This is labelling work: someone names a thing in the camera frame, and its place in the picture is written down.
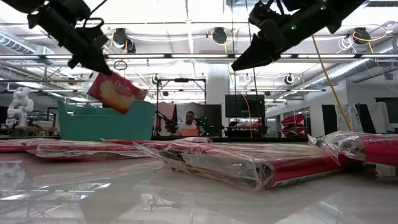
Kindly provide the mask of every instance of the plastic-wrapped package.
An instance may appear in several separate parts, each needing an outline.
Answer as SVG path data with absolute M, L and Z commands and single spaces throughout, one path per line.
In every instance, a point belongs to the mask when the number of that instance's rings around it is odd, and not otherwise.
M 99 73 L 88 94 L 125 114 L 133 101 L 144 100 L 147 91 L 140 90 L 130 80 L 111 72 L 110 75 Z
M 26 151 L 38 157 L 66 161 L 97 161 L 147 156 L 134 146 L 91 141 L 62 140 L 48 142 L 39 144 L 35 149 L 27 149 Z
M 59 141 L 56 139 L 29 138 L 8 139 L 0 141 L 0 153 L 25 152 L 26 149 L 35 149 L 37 145 L 46 142 Z
M 136 144 L 174 169 L 259 190 L 296 184 L 340 170 L 321 150 L 297 144 L 147 142 Z M 340 164 L 352 160 L 340 156 Z
M 103 139 L 104 142 L 111 142 L 111 143 L 116 143 L 116 144 L 125 144 L 129 146 L 133 146 L 135 143 L 138 144 L 144 144 L 144 143 L 165 143 L 165 142 L 195 142 L 195 143 L 211 143 L 212 140 L 210 138 L 205 138 L 205 137 L 189 137 L 189 138 L 181 138 L 181 139 L 176 139 L 172 141 L 131 141 L 131 140 L 117 140 L 117 139 L 110 139 L 110 140 L 105 140 Z
M 337 131 L 319 139 L 310 138 L 310 142 L 334 157 L 343 154 L 359 161 L 398 166 L 398 134 Z

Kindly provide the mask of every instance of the white humanoid robot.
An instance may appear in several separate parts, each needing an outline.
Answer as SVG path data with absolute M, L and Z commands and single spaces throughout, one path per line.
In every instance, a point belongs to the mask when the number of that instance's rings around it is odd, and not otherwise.
M 19 87 L 17 91 L 12 94 L 12 102 L 7 110 L 6 126 L 16 124 L 16 115 L 18 115 L 18 126 L 26 126 L 27 112 L 33 111 L 33 101 L 28 98 L 30 88 Z

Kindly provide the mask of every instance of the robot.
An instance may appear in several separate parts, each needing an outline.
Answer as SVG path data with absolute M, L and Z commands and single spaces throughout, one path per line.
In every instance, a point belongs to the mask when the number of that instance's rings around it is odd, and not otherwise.
M 12 102 L 7 110 L 6 126 L 16 124 L 16 115 L 18 115 L 18 126 L 26 126 L 27 112 L 33 111 L 33 100 L 28 98 L 29 93 L 30 88 L 19 87 L 12 94 Z
M 103 0 L 90 10 L 84 0 L 3 0 L 14 9 L 28 14 L 29 28 L 37 25 L 57 39 L 60 47 L 68 49 L 73 57 L 68 66 L 78 63 L 83 67 L 110 75 L 104 55 L 103 45 L 108 38 L 101 26 L 104 20 L 91 15 L 108 0 Z M 259 1 L 249 15 L 249 22 L 260 28 L 254 34 L 250 47 L 233 64 L 234 71 L 266 66 L 280 59 L 280 55 L 324 27 L 333 34 L 341 22 L 366 0 L 276 0 L 280 14 L 271 10 L 274 0 Z M 292 15 L 285 14 L 282 4 Z M 100 23 L 86 27 L 87 21 Z M 83 27 L 76 27 L 77 21 L 84 21 Z M 127 40 L 130 53 L 135 52 L 134 43 Z

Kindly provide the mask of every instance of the yellow cable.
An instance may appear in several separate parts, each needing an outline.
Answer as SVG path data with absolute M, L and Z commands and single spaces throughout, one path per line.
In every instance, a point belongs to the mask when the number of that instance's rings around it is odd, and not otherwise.
M 323 64 L 323 60 L 322 60 L 322 58 L 321 58 L 321 54 L 319 53 L 319 49 L 318 49 L 317 42 L 316 42 L 316 40 L 315 40 L 315 38 L 314 38 L 313 35 L 312 35 L 312 40 L 313 40 L 313 44 L 314 44 L 314 46 L 315 46 L 315 50 L 317 50 L 317 54 L 318 54 L 319 61 L 320 61 L 321 66 L 322 66 L 322 70 L 323 70 L 323 72 L 325 72 L 326 79 L 328 80 L 328 83 L 329 83 L 329 85 L 330 85 L 330 88 L 331 88 L 331 90 L 332 90 L 332 92 L 333 92 L 333 94 L 334 94 L 334 96 L 335 96 L 335 98 L 336 98 L 337 105 L 338 105 L 338 107 L 339 107 L 339 109 L 340 109 L 341 114 L 342 114 L 343 117 L 344 117 L 344 120 L 345 120 L 345 122 L 346 122 L 346 124 L 347 124 L 348 130 L 349 130 L 349 131 L 353 131 L 353 129 L 352 129 L 352 127 L 351 127 L 351 125 L 350 125 L 350 123 L 349 123 L 349 121 L 348 121 L 347 115 L 346 115 L 345 112 L 344 112 L 343 106 L 341 105 L 340 100 L 338 99 L 338 96 L 337 96 L 335 87 L 333 87 L 333 84 L 332 84 L 331 79 L 330 79 L 330 77 L 329 77 L 329 75 L 328 75 L 328 72 L 326 71 L 325 65 Z
M 250 114 L 250 106 L 249 106 L 249 102 L 248 99 L 246 99 L 246 97 L 241 93 L 243 99 L 246 101 L 246 105 L 248 106 L 248 111 L 249 111 L 249 118 L 250 118 L 250 138 L 253 138 L 253 133 L 252 133 L 252 124 L 251 124 L 251 114 Z
M 228 43 L 219 44 L 219 43 L 217 43 L 217 42 L 213 39 L 213 33 L 214 33 L 214 31 L 211 31 L 211 32 L 210 32 L 211 40 L 212 40 L 215 44 L 217 44 L 217 45 L 224 45 L 225 53 L 227 54 L 226 46 L 227 46 L 228 44 L 232 43 L 232 40 L 230 40 Z
M 374 54 L 373 48 L 372 48 L 372 44 L 370 42 L 368 42 L 369 44 L 369 48 L 371 49 L 372 54 Z
M 113 32 L 112 38 L 111 38 L 111 46 L 107 47 L 107 46 L 104 45 L 105 48 L 107 48 L 107 49 L 111 49 L 112 48 L 112 46 L 113 46 L 113 37 L 114 37 L 114 32 Z
M 377 41 L 377 40 L 381 40 L 381 39 L 385 38 L 386 35 L 388 34 L 388 30 L 389 30 L 389 29 L 390 29 L 390 26 L 387 26 L 386 33 L 385 33 L 383 36 L 381 36 L 381 37 L 379 37 L 379 38 L 376 38 L 376 39 L 371 39 L 371 40 L 361 39 L 361 38 L 355 36 L 355 34 L 357 34 L 357 32 L 354 32 L 354 33 L 353 33 L 353 37 L 354 37 L 355 39 L 357 39 L 357 40 L 365 41 L 365 42 Z

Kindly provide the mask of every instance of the monitor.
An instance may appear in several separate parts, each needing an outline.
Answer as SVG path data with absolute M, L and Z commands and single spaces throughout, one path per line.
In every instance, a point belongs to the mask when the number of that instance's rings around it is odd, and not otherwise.
M 248 103 L 242 95 L 225 95 L 225 116 L 227 118 L 265 117 L 264 95 L 245 95 L 245 97 Z

